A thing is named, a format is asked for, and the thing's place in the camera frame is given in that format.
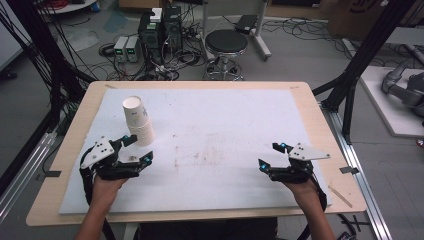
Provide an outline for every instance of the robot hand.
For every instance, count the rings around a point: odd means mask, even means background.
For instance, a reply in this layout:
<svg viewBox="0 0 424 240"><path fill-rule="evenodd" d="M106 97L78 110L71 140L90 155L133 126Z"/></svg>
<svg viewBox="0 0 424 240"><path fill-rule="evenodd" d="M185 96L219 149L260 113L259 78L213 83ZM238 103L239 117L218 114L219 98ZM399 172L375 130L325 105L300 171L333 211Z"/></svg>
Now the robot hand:
<svg viewBox="0 0 424 240"><path fill-rule="evenodd" d="M138 162L123 163L119 161L119 151L137 141L136 135L111 141L104 136L88 149L81 159L81 169L91 167L104 180L117 180L138 177L139 173L152 164L153 152L138 159Z"/></svg>
<svg viewBox="0 0 424 240"><path fill-rule="evenodd" d="M269 176L272 181L282 183L304 183L313 175L312 159L329 158L330 154L299 143L296 147L285 143L273 143L273 149L288 153L290 166L287 168L273 168L262 159L259 160L259 170Z"/></svg>

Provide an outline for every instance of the paper cup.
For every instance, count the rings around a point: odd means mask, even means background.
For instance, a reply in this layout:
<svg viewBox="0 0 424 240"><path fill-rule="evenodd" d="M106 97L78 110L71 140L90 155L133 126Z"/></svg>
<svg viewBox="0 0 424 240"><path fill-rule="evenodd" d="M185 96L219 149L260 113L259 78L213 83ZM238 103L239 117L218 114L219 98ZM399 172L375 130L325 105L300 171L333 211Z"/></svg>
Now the paper cup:
<svg viewBox="0 0 424 240"><path fill-rule="evenodd" d="M152 122L149 120L143 127L128 126L131 135L137 135L138 146L145 147L155 140L155 132L153 131Z"/></svg>
<svg viewBox="0 0 424 240"><path fill-rule="evenodd" d="M129 127L142 127L149 121L146 108L143 102L137 96L126 98L122 102L124 107L125 119Z"/></svg>

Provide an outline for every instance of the black stool seat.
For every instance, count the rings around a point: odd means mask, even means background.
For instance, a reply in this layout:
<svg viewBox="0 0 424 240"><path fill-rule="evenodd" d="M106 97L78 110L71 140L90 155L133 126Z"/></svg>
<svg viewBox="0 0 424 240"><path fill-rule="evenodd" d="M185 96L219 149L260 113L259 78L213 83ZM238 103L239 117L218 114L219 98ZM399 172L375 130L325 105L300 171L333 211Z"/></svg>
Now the black stool seat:
<svg viewBox="0 0 424 240"><path fill-rule="evenodd" d="M218 54L241 54L247 48L246 38L242 34L228 29L209 33L205 42L208 50Z"/></svg>

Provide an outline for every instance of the wooden table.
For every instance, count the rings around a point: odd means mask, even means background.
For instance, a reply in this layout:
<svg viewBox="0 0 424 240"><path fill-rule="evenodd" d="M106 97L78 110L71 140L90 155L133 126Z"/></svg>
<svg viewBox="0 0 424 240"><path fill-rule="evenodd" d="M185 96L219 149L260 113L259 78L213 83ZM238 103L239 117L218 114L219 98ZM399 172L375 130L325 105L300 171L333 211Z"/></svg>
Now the wooden table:
<svg viewBox="0 0 424 240"><path fill-rule="evenodd" d="M62 146L51 166L51 171L61 171L58 178L46 178L27 216L29 226L79 224L84 214L59 215L58 209L66 191L72 166L77 159L86 134L91 126L103 95L107 89L281 89L290 90L312 146L325 149L332 157L319 162L328 184L333 204L327 213L362 212L366 204L351 174L342 174L340 168L346 161L324 119L311 89L303 82L94 82L75 115ZM143 212L109 214L110 222L141 222L185 219L222 219L259 216L284 216L302 214L299 208L267 208L208 210L188 212Z"/></svg>

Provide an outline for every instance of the human arm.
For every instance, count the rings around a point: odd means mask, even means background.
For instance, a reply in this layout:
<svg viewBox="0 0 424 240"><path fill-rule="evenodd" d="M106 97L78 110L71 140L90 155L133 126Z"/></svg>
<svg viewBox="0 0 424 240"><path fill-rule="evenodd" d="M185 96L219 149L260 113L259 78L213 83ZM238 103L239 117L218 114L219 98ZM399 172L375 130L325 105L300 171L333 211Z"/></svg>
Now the human arm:
<svg viewBox="0 0 424 240"><path fill-rule="evenodd" d="M336 239L333 230L322 211L317 189L312 181L308 180L307 182L300 184L284 183L284 185L293 192L297 204L305 214L312 239Z"/></svg>
<svg viewBox="0 0 424 240"><path fill-rule="evenodd" d="M101 179L99 176L94 178L93 197L91 199L90 208L74 240L100 239L104 219L115 201L119 188L121 188L127 180L128 179L107 181Z"/></svg>

